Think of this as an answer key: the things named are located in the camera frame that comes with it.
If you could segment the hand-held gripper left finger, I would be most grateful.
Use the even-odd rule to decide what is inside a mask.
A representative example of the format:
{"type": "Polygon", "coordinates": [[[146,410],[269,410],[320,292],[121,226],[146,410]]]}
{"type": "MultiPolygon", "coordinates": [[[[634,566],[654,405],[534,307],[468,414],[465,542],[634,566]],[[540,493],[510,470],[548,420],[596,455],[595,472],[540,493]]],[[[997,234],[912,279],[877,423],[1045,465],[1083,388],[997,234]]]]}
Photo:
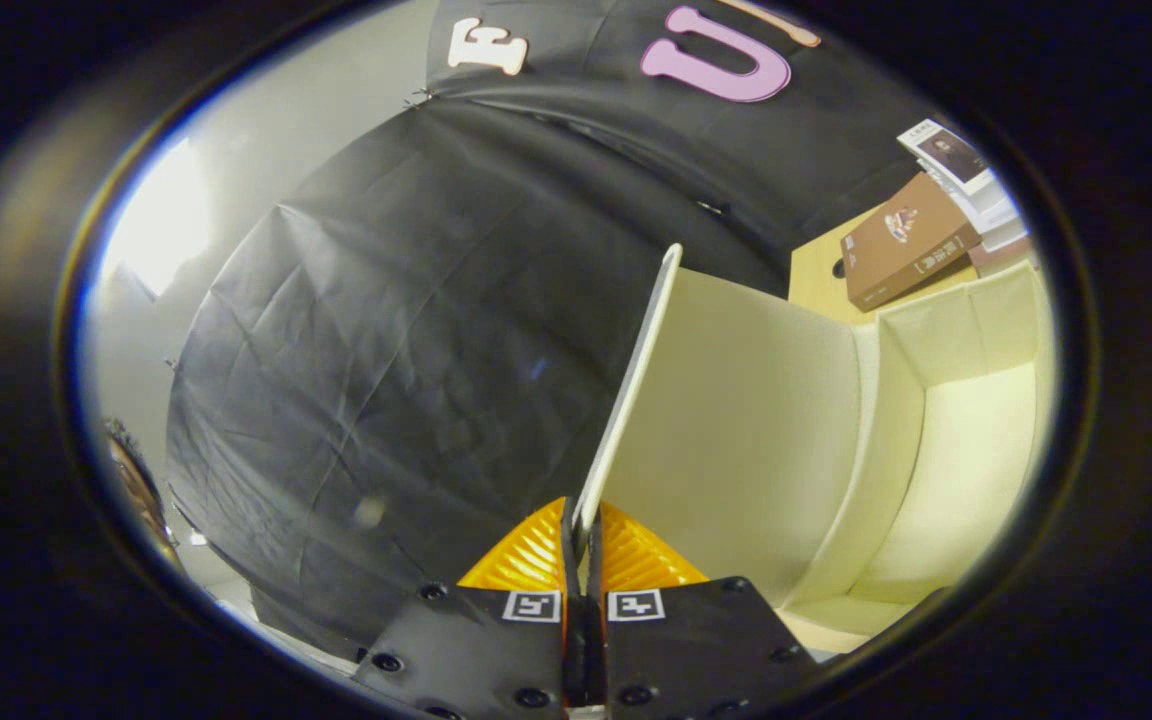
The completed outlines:
{"type": "Polygon", "coordinates": [[[434,719],[562,719],[571,503],[532,511],[458,582],[412,592],[355,670],[362,691],[434,719]]]}

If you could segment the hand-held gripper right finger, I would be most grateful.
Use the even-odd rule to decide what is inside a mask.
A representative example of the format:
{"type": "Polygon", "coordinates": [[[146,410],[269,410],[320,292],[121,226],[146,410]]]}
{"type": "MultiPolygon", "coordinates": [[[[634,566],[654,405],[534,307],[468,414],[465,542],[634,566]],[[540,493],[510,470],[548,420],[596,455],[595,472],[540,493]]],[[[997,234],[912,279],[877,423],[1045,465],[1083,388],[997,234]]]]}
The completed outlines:
{"type": "Polygon", "coordinates": [[[751,719],[820,673],[751,579],[708,578],[616,506],[589,548],[586,702],[608,719],[751,719]]]}

